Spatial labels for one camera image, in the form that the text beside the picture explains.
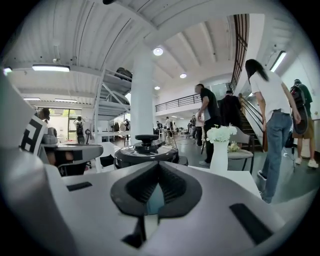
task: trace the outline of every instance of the white table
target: white table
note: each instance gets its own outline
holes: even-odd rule
[[[203,171],[203,172],[211,173],[210,170],[207,168],[195,167],[195,166],[190,166],[190,165],[189,165],[189,167]],[[261,195],[260,195],[260,192],[257,188],[257,185],[256,185],[256,183],[255,183],[254,179],[252,178],[249,171],[247,171],[247,170],[243,170],[243,171],[227,170],[227,171],[223,171],[223,172],[222,171],[215,172],[214,174],[225,177],[225,178],[237,183],[238,185],[240,185],[244,189],[248,190],[249,192],[251,192],[255,196],[261,198]]]

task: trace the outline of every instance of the chair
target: chair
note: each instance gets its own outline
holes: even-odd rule
[[[239,160],[245,159],[242,171],[246,167],[247,160],[251,158],[250,174],[252,174],[252,169],[254,167],[254,158],[255,158],[255,137],[243,133],[238,127],[236,127],[236,134],[230,136],[230,143],[242,143],[248,144],[248,150],[240,149],[237,152],[228,152],[228,159]]]

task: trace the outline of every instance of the black t-shirt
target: black t-shirt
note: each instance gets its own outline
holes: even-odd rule
[[[205,96],[208,97],[209,104],[204,110],[204,120],[207,121],[211,118],[220,117],[220,112],[215,94],[207,88],[202,88],[200,93],[202,102],[204,101]]]

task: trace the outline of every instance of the blue jeans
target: blue jeans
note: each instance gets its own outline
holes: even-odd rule
[[[276,192],[279,179],[282,149],[288,138],[292,125],[289,114],[273,112],[272,117],[266,123],[266,136],[268,141],[268,153],[263,165],[262,174],[267,178],[265,190],[261,197],[266,203],[271,200]]]

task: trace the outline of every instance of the white flower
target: white flower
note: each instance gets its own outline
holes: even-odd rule
[[[227,142],[230,139],[230,135],[235,135],[237,133],[237,128],[234,126],[221,126],[220,128],[211,128],[206,133],[206,140],[211,143],[216,142]]]

